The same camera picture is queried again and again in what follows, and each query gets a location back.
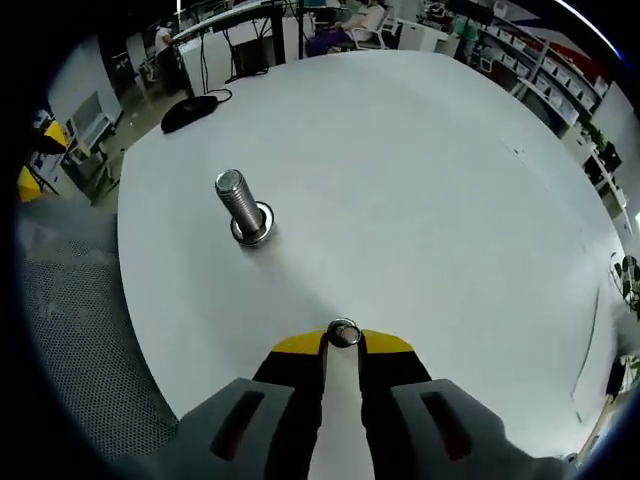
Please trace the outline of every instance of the bolt thread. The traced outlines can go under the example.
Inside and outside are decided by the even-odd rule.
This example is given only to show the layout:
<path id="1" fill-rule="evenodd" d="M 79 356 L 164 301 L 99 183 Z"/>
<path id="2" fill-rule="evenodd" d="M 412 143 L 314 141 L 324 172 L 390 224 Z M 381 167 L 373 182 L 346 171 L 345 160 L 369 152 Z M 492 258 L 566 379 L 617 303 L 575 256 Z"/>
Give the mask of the bolt thread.
<path id="1" fill-rule="evenodd" d="M 216 179 L 216 192 L 244 234 L 258 232 L 263 224 L 262 212 L 238 170 L 226 170 Z"/>

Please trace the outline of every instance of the cable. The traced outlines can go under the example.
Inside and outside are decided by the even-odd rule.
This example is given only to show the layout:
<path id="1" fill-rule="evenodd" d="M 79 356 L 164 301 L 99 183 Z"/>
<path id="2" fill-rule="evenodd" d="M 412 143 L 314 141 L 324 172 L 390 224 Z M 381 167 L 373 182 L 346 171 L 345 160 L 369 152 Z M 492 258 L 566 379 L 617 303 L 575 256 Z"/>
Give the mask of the cable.
<path id="1" fill-rule="evenodd" d="M 200 78 L 202 80 L 202 94 L 209 90 L 209 67 L 204 55 L 204 32 L 200 34 Z"/>
<path id="2" fill-rule="evenodd" d="M 238 80 L 239 78 L 244 78 L 244 77 L 257 77 L 259 75 L 264 75 L 265 73 L 267 73 L 269 71 L 269 67 L 265 67 L 262 70 L 258 70 L 257 72 L 253 72 L 253 73 L 248 73 L 248 74 L 233 74 L 233 60 L 236 57 L 236 49 L 235 47 L 231 44 L 231 40 L 229 39 L 229 32 L 228 30 L 222 30 L 222 35 L 224 36 L 225 40 L 227 41 L 227 44 L 229 45 L 229 50 L 231 51 L 231 77 L 229 77 L 228 80 L 226 80 L 224 83 L 225 85 L 228 85 L 231 82 L 235 82 L 236 80 Z"/>
<path id="3" fill-rule="evenodd" d="M 229 90 L 228 88 L 214 88 L 213 90 L 209 90 L 207 93 L 213 93 L 213 92 L 225 92 L 225 93 L 227 93 L 229 95 L 227 98 L 224 98 L 222 100 L 218 100 L 218 103 L 228 102 L 229 100 L 231 100 L 231 97 L 233 97 L 233 92 L 231 90 Z"/>
<path id="4" fill-rule="evenodd" d="M 260 29 L 260 35 L 258 35 L 258 38 L 262 38 L 265 33 L 269 32 L 271 30 L 271 26 L 269 26 L 269 29 L 267 31 L 264 30 L 264 27 L 267 26 L 267 21 L 268 21 L 268 19 L 265 18 L 264 22 L 262 22 L 262 28 Z"/>

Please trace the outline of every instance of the desk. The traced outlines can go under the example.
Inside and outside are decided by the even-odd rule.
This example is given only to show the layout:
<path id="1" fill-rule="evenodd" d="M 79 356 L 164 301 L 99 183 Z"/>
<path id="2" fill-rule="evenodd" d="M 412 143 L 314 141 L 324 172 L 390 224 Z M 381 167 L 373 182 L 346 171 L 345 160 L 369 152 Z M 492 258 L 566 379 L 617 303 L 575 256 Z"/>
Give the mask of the desk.
<path id="1" fill-rule="evenodd" d="M 627 224 L 631 225 L 631 220 L 629 220 L 627 211 L 625 210 L 625 207 L 627 206 L 627 199 L 624 197 L 624 195 L 620 193 L 618 186 L 613 182 L 613 176 L 605 168 L 604 163 L 602 163 L 602 160 L 600 160 L 600 157 L 598 157 L 598 155 L 596 154 L 592 155 L 592 157 L 593 157 L 593 160 L 596 162 L 596 165 L 598 165 L 598 168 L 600 169 L 600 173 L 602 174 L 602 178 L 603 178 L 602 183 L 603 184 L 606 183 L 609 186 L 609 189 L 613 194 L 615 202 L 620 207 L 621 213 L 623 213 L 625 216 Z M 596 190 L 600 190 L 601 185 L 595 185 L 595 187 L 596 187 Z"/>
<path id="2" fill-rule="evenodd" d="M 562 143 L 569 150 L 580 166 L 583 166 L 596 150 L 595 143 L 582 136 L 582 128 L 573 125 L 567 128 L 562 136 Z"/>
<path id="3" fill-rule="evenodd" d="M 264 34 L 264 41 L 269 42 L 273 38 L 271 33 L 271 21 L 267 19 L 257 20 L 255 27 L 252 22 L 241 23 L 230 28 L 229 40 L 232 45 L 239 45 L 258 38 L 260 32 Z M 307 38 L 313 36 L 313 24 L 311 16 L 305 14 L 303 17 L 303 32 Z M 282 33 L 284 36 L 285 61 L 287 63 L 298 60 L 298 20 L 294 17 L 284 17 L 282 19 Z M 207 31 L 203 39 L 194 38 L 178 47 L 189 77 L 194 95 L 202 95 L 202 66 L 201 49 L 204 40 L 204 57 L 209 70 L 209 89 L 224 87 L 224 82 L 235 74 L 235 66 L 231 62 L 231 51 L 229 44 L 224 38 L 223 32 L 211 33 Z M 274 64 L 273 49 L 267 43 L 265 53 L 271 64 Z"/>
<path id="4" fill-rule="evenodd" d="M 605 333 L 589 339 L 621 246 L 560 140 L 438 54 L 328 55 L 230 88 L 213 115 L 151 130 L 123 166 L 125 296 L 175 414 L 253 376 L 283 337 L 344 315 L 412 343 L 434 378 L 500 415 L 525 451 L 578 451 L 607 374 L 590 379 L 596 407 L 583 423 L 571 392 L 590 346 L 596 364 L 612 360 L 616 296 L 600 301 Z M 275 212 L 263 249 L 231 237 L 213 187 L 226 168 Z M 326 448 L 338 450 L 348 436 L 334 434 Z"/>

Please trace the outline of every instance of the person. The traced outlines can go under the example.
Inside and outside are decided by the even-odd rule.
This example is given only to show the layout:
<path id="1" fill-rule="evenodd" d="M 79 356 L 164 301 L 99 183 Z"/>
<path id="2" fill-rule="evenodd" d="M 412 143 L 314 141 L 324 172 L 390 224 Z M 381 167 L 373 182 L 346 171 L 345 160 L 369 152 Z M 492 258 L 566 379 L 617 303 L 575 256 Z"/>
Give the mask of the person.
<path id="1" fill-rule="evenodd" d="M 307 57 L 326 55 L 331 47 L 342 43 L 351 43 L 354 40 L 366 42 L 371 38 L 372 33 L 364 30 L 354 31 L 354 29 L 377 30 L 384 20 L 384 15 L 384 0 L 369 0 L 367 6 L 361 7 L 358 13 L 347 22 L 336 23 L 327 31 L 317 32 L 306 44 Z"/>
<path id="2" fill-rule="evenodd" d="M 158 77 L 162 82 L 162 87 L 167 95 L 171 95 L 179 88 L 177 80 L 177 63 L 172 50 L 169 48 L 171 42 L 171 24 L 166 23 L 158 27 L 155 37 L 156 46 L 156 67 Z"/>
<path id="3" fill-rule="evenodd" d="M 166 50 L 169 47 L 171 41 L 171 28 L 168 25 L 161 25 L 156 31 L 155 45 L 156 45 L 156 57 L 160 55 L 160 52 Z"/>

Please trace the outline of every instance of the metal bolt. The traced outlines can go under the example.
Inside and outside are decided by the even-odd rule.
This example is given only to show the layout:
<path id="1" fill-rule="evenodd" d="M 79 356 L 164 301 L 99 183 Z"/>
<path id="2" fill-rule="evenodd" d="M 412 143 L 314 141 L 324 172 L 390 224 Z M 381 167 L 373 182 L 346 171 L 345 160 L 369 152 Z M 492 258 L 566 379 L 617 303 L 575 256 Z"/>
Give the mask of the metal bolt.
<path id="1" fill-rule="evenodd" d="M 231 233 L 242 245 L 257 246 L 270 235 L 273 211 L 256 202 L 249 185 L 238 170 L 226 170 L 216 178 L 216 192 L 231 214 Z"/>
<path id="2" fill-rule="evenodd" d="M 327 335 L 331 344 L 338 348 L 355 345 L 362 338 L 362 332 L 350 318 L 336 318 L 329 324 Z"/>

